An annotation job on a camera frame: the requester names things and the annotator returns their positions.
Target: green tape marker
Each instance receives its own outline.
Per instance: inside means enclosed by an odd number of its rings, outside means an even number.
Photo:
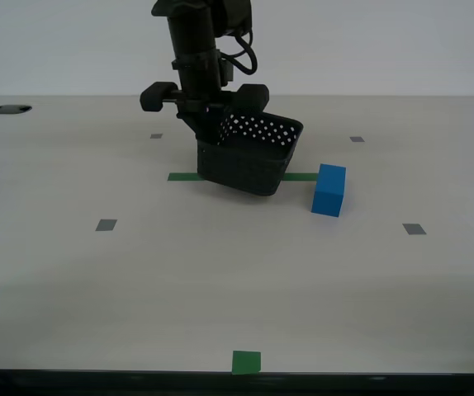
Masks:
[[[168,182],[202,182],[196,173],[169,173]]]
[[[317,173],[285,173],[283,177],[285,182],[317,182]]]
[[[234,351],[231,374],[247,375],[261,372],[261,352]]]
[[[202,182],[200,176],[196,173],[169,173],[168,182]],[[317,173],[285,173],[283,177],[285,182],[316,182]]]

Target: blue cube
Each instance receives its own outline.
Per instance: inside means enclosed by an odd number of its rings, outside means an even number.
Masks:
[[[345,192],[347,169],[334,165],[320,165],[318,182],[312,203],[312,213],[339,217]]]

